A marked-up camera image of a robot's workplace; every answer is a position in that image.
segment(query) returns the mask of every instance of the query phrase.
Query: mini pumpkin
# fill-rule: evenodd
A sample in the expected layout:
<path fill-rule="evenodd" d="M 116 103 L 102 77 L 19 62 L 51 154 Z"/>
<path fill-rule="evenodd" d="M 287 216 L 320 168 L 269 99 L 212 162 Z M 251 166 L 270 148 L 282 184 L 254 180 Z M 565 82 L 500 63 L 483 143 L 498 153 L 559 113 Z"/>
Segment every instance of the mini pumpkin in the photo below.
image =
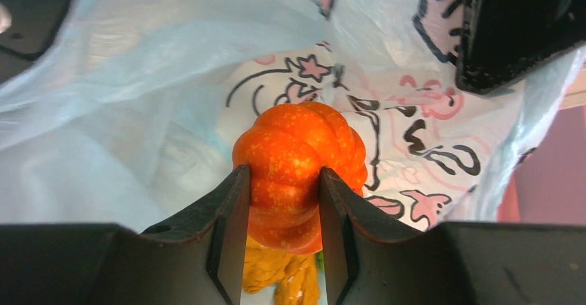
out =
<path fill-rule="evenodd" d="M 234 167 L 251 172 L 249 236 L 294 254 L 321 251 L 320 170 L 332 168 L 362 196 L 365 156 L 360 136 L 325 104 L 280 104 L 262 113 L 232 153 Z"/>

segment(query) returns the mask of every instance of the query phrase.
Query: light blue plastic bag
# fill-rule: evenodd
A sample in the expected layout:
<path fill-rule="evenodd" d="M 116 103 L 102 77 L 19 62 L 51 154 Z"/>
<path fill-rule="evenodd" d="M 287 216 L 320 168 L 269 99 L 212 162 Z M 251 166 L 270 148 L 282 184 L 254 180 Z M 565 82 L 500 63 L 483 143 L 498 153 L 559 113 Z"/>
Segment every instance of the light blue plastic bag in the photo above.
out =
<path fill-rule="evenodd" d="M 385 212 L 421 230 L 494 221 L 518 157 L 542 140 L 584 56 L 493 95 L 459 92 L 457 55 L 441 36 L 458 18 L 422 10 L 441 6 L 76 0 L 50 51 L 0 89 L 0 223 L 114 221 L 140 232 L 219 184 L 258 113 L 307 99 L 338 108 L 364 139 L 366 195 Z M 415 143 L 402 138 L 422 122 L 421 145 L 457 147 L 472 167 L 410 154 Z M 426 210 L 430 200 L 442 209 Z"/>

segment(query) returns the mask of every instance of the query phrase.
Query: pink star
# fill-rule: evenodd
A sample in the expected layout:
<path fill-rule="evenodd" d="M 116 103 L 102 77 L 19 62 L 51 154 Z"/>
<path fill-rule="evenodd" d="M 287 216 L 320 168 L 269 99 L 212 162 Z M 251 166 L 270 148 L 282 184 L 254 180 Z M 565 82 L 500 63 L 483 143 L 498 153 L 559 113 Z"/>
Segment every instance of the pink star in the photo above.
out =
<path fill-rule="evenodd" d="M 297 57 L 297 62 L 301 67 L 299 77 L 305 79 L 313 77 L 316 82 L 321 82 L 323 76 L 329 75 L 332 72 L 330 67 L 318 64 L 313 54 L 309 55 L 308 58 Z"/>

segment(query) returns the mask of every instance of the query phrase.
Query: yellow gourd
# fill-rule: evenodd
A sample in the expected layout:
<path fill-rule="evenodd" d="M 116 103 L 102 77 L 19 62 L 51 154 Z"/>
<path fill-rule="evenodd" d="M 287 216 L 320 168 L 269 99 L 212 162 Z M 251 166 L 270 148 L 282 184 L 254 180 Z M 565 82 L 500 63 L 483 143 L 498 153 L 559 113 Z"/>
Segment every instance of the yellow gourd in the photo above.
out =
<path fill-rule="evenodd" d="M 246 240 L 243 289 L 254 294 L 276 284 L 275 305 L 317 305 L 320 297 L 315 255 L 293 255 Z"/>

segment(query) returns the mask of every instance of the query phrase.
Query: black object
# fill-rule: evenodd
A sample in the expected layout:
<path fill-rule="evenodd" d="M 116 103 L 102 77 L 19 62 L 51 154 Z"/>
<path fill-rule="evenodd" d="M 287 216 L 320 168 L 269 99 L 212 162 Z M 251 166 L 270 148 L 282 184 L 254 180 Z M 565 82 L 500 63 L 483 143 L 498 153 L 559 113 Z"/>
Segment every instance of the black object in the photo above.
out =
<path fill-rule="evenodd" d="M 586 44 L 586 0 L 464 0 L 456 84 L 485 94 Z"/>
<path fill-rule="evenodd" d="M 422 234 L 331 170 L 320 215 L 328 304 L 586 304 L 586 228 L 448 222 Z"/>
<path fill-rule="evenodd" d="M 43 55 L 69 10 L 71 0 L 0 0 L 12 25 L 0 33 L 0 83 L 27 69 Z"/>
<path fill-rule="evenodd" d="M 443 223 L 421 233 L 320 180 L 329 304 L 586 304 L 586 228 Z M 249 171 L 136 235 L 0 227 L 0 304 L 239 304 Z"/>
<path fill-rule="evenodd" d="M 0 227 L 0 304 L 239 304 L 247 167 L 146 229 Z"/>

